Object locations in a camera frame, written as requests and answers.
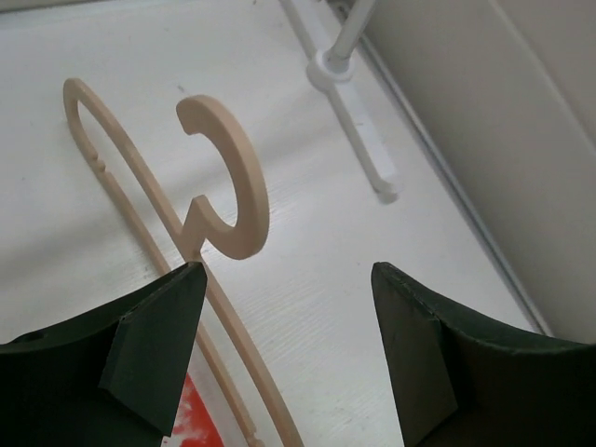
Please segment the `orange white tie-dye trousers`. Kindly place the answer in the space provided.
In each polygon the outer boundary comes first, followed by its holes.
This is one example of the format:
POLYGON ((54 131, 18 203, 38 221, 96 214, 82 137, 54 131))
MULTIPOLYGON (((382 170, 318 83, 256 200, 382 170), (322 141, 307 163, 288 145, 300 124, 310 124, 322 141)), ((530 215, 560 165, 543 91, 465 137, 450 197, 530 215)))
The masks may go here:
POLYGON ((172 433, 162 440, 161 445, 165 447, 224 446, 189 373, 184 380, 172 433))

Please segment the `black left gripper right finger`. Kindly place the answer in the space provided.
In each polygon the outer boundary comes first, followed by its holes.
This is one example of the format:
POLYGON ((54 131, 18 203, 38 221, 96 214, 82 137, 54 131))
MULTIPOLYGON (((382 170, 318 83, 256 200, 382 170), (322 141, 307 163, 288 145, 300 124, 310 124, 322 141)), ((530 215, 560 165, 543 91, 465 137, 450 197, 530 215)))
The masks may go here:
POLYGON ((595 348, 528 332, 392 264, 372 296, 408 446, 591 446, 595 348))

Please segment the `beige plastic hanger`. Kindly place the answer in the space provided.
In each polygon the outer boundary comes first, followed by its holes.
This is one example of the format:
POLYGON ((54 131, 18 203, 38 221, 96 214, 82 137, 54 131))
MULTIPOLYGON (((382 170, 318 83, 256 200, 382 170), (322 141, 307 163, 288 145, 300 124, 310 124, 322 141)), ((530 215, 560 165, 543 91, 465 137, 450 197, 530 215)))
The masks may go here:
POLYGON ((211 248, 233 260, 262 250, 269 234, 270 205, 258 157, 244 129, 218 100, 188 96, 176 106, 182 131, 196 142, 165 153, 161 182, 101 98, 81 79, 62 85, 67 168, 82 210, 69 218, 74 230, 61 247, 70 265, 89 261, 105 286, 115 283, 115 263, 125 253, 116 237, 92 231, 110 203, 155 271, 170 271, 172 252, 185 262, 203 262, 211 248))

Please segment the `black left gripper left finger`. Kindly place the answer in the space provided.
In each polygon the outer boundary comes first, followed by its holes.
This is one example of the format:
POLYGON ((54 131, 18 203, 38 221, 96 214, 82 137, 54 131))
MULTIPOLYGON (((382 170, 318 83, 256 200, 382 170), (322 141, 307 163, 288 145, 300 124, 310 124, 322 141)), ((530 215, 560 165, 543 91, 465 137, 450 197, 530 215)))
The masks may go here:
POLYGON ((171 435, 207 286, 200 262, 1 346, 4 446, 158 446, 171 435))

